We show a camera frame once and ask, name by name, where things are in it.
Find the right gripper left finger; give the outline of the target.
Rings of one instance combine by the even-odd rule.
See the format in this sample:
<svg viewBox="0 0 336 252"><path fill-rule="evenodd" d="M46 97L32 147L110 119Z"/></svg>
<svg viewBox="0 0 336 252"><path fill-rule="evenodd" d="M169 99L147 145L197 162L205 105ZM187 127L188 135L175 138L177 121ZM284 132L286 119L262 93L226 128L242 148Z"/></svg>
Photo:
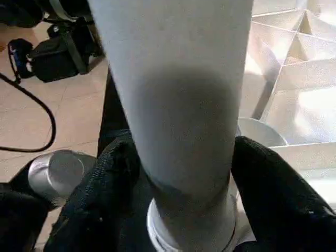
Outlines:
<svg viewBox="0 0 336 252"><path fill-rule="evenodd" d="M44 251L116 251L140 159L132 137L115 138L68 197Z"/></svg>

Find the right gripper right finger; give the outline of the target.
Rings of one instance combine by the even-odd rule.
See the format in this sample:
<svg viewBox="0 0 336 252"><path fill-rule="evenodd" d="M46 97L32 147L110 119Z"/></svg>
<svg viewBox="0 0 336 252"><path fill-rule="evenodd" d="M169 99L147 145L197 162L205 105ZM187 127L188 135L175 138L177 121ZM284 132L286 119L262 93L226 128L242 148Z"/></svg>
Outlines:
<svg viewBox="0 0 336 252"><path fill-rule="evenodd" d="M255 237L235 251L335 251L335 212L279 154L238 136L231 172Z"/></svg>

